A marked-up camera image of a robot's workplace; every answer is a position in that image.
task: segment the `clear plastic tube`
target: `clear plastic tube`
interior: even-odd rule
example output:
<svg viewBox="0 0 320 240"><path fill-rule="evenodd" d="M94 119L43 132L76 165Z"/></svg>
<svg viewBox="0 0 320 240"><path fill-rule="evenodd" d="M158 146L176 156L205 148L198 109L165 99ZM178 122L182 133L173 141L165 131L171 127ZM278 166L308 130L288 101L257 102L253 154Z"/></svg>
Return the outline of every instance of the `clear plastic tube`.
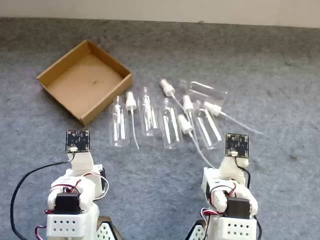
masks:
<svg viewBox="0 0 320 240"><path fill-rule="evenodd" d="M163 146L166 149L174 149L183 141L180 125L175 109L170 105L169 99L164 99L164 108L160 112L160 127Z"/></svg>
<svg viewBox="0 0 320 240"><path fill-rule="evenodd" d="M133 132L133 138L134 138L134 142L135 142L135 145L136 145L136 148L139 150L140 147L139 147L139 144L138 144L138 141L137 141L137 137L136 137L136 129L135 129L135 118L134 118L134 109L131 108L130 109L131 111L131 120L132 120L132 132Z"/></svg>
<svg viewBox="0 0 320 240"><path fill-rule="evenodd" d="M210 167L215 168L215 167L207 160L207 158L204 156L204 154L202 153L199 145L196 143L196 140L195 140L192 132L189 132L189 136L190 136L190 138L192 139L192 141L193 141L193 143L194 143L194 145L195 145L198 153L199 153L200 156L202 157L202 159L203 159Z"/></svg>
<svg viewBox="0 0 320 240"><path fill-rule="evenodd" d="M154 136L159 131L159 123L155 107L146 87L143 87L142 95L138 98L138 108L142 134L144 136Z"/></svg>
<svg viewBox="0 0 320 240"><path fill-rule="evenodd" d="M253 129L253 128L251 128L251 127L249 127L249 126L247 126L247 125L245 125L245 124L243 124L243 123L241 123L241 122L239 122L238 120L234 119L233 117L227 115L227 114L224 113L224 112L220 112L220 114L223 115L223 116L225 116L226 118L230 119L231 121L235 122L236 124L239 124L240 126L242 126L243 128L245 128L245 129L247 129L247 130L249 130L249 131L251 131L251 132L254 132L254 133L256 133L256 134L261 134L261 135L264 134L264 133L261 132L261 131L255 130L255 129Z"/></svg>
<svg viewBox="0 0 320 240"><path fill-rule="evenodd" d="M129 145L128 113L120 96L116 96L109 108L109 143L111 146Z"/></svg>
<svg viewBox="0 0 320 240"><path fill-rule="evenodd" d="M221 134L215 124L214 117L206 108L199 108L195 112L196 125L202 141L207 149L213 149L222 141Z"/></svg>

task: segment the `open cardboard box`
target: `open cardboard box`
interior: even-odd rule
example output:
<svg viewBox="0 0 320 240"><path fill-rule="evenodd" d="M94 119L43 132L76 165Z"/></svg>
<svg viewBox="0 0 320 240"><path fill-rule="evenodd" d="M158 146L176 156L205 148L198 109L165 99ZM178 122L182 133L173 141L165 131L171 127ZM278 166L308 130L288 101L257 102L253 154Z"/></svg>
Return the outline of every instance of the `open cardboard box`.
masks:
<svg viewBox="0 0 320 240"><path fill-rule="evenodd" d="M129 70L88 40L52 64L37 80L83 125L133 83Z"/></svg>

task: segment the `white cap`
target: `white cap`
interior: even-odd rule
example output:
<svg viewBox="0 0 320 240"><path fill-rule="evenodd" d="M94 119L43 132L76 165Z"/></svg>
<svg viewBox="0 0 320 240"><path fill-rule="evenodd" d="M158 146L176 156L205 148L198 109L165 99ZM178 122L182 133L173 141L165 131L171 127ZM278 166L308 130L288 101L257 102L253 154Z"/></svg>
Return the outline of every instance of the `white cap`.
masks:
<svg viewBox="0 0 320 240"><path fill-rule="evenodd" d="M183 108L184 110L188 111L188 110L193 110L194 109L194 105L191 102L190 96L189 95L183 95Z"/></svg>
<svg viewBox="0 0 320 240"><path fill-rule="evenodd" d="M188 134L193 130L191 123L186 119L185 115L180 114L178 121L183 134Z"/></svg>
<svg viewBox="0 0 320 240"><path fill-rule="evenodd" d="M212 104L210 102L205 101L203 103L203 106L208 109L213 115L218 116L219 114L222 114L222 107L216 105L216 104Z"/></svg>
<svg viewBox="0 0 320 240"><path fill-rule="evenodd" d="M176 92L174 87L170 83L168 83L168 81L164 78L160 80L160 85L164 91L164 94L167 97L171 97L172 94L174 94Z"/></svg>
<svg viewBox="0 0 320 240"><path fill-rule="evenodd" d="M134 94L132 93L132 91L128 91L126 93L126 102L125 102L125 107L128 111L131 110L131 108L133 110L136 110L137 108L137 103L136 100L134 98Z"/></svg>

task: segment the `gray carpet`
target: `gray carpet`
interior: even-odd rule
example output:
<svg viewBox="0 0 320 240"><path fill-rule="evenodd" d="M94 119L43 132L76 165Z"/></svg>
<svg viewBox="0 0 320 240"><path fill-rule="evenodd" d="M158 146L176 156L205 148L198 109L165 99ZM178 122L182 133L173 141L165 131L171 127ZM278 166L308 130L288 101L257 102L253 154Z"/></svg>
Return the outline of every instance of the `gray carpet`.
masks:
<svg viewBox="0 0 320 240"><path fill-rule="evenodd" d="M9 203L23 174L66 159L65 131L79 122L45 93L36 76L82 40L110 52L134 75L133 91L160 78L198 80L228 90L224 111L265 133L251 135L251 191L264 240L319 238L320 29L201 23L0 19L0 235L11 231ZM222 133L246 133L223 118ZM125 240L184 240L205 207L203 161L186 139L164 150L159 139L108 146L107 112L90 125L91 153L110 191L98 202ZM218 166L224 145L205 150ZM31 175L15 204L18 230L35 239L48 190L66 165Z"/></svg>

